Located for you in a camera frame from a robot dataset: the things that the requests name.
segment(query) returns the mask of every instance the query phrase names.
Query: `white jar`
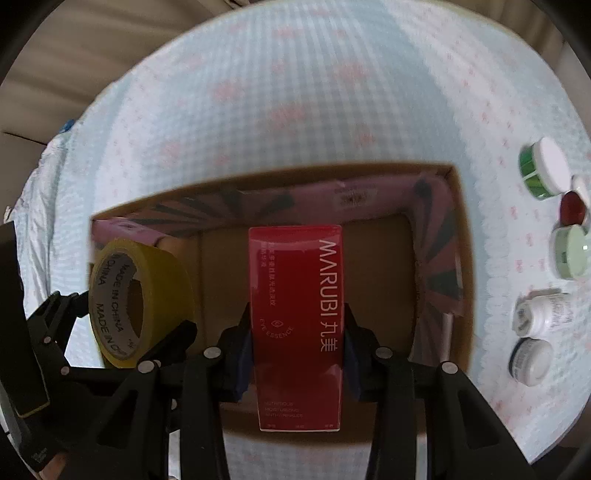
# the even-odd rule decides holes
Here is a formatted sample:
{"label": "white jar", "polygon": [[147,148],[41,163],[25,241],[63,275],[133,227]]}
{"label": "white jar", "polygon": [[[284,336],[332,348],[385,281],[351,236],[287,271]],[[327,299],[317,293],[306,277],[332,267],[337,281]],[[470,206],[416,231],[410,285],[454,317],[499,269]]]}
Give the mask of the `white jar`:
{"label": "white jar", "polygon": [[544,137],[521,151],[519,170],[525,186],[540,200],[570,190],[569,162],[555,140],[550,137]]}
{"label": "white jar", "polygon": [[554,349],[545,340],[528,338],[513,353],[509,371],[518,382],[535,387],[540,384],[552,364]]}
{"label": "white jar", "polygon": [[587,208],[591,208],[591,197],[589,197],[587,184],[582,175],[573,175],[571,189],[577,192]]}
{"label": "white jar", "polygon": [[562,330],[573,323],[573,298],[570,293],[543,295],[517,304],[513,330],[520,337],[539,338]]}

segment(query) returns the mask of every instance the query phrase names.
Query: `wall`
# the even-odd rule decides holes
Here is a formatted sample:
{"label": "wall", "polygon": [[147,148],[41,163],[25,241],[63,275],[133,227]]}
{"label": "wall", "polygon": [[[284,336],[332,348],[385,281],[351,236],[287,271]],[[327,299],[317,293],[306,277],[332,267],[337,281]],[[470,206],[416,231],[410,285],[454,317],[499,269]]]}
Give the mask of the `wall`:
{"label": "wall", "polygon": [[564,45],[558,59],[556,75],[569,94],[587,132],[591,132],[591,79],[568,44]]}
{"label": "wall", "polygon": [[45,145],[0,134],[0,218],[17,201],[44,149]]}

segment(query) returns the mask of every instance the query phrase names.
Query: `red box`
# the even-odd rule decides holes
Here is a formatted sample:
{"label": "red box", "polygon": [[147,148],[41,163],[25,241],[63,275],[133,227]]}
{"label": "red box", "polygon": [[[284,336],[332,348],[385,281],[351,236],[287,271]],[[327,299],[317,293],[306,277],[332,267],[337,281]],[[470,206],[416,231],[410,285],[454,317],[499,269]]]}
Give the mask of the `red box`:
{"label": "red box", "polygon": [[251,321],[263,431],[340,428],[343,255],[338,225],[249,231]]}

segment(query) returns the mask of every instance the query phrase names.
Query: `jar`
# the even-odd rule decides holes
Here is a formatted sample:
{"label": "jar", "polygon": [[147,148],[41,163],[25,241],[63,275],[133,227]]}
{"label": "jar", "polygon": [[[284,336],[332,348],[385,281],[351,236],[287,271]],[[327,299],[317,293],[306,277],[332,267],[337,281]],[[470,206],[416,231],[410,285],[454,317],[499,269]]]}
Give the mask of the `jar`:
{"label": "jar", "polygon": [[573,323],[573,299],[570,293],[542,295],[517,304],[513,330],[520,337],[539,338],[540,335],[562,330]]}
{"label": "jar", "polygon": [[587,235],[591,227],[591,215],[581,195],[574,190],[567,192],[560,201],[560,223],[564,226],[580,225]]}
{"label": "jar", "polygon": [[548,342],[527,338],[511,356],[511,376],[528,387],[539,385],[550,370],[553,356],[554,349]]}
{"label": "jar", "polygon": [[581,197],[581,200],[587,208],[591,207],[591,197],[589,197],[587,183],[582,175],[573,175],[571,190],[579,194],[579,197]]}
{"label": "jar", "polygon": [[550,137],[543,137],[521,151],[519,169],[525,186],[539,200],[570,190],[571,174],[566,156]]}
{"label": "jar", "polygon": [[587,270],[587,241],[579,225],[564,226],[552,232],[550,259],[560,278],[572,280]]}

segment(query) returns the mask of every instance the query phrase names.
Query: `green jar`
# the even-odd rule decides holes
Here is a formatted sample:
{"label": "green jar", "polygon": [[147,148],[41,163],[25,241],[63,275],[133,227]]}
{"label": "green jar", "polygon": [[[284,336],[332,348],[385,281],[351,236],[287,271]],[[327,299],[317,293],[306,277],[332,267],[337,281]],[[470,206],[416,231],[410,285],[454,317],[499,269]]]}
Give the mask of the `green jar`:
{"label": "green jar", "polygon": [[537,199],[570,190],[571,174],[566,156],[550,137],[544,137],[521,151],[519,170],[525,186]]}

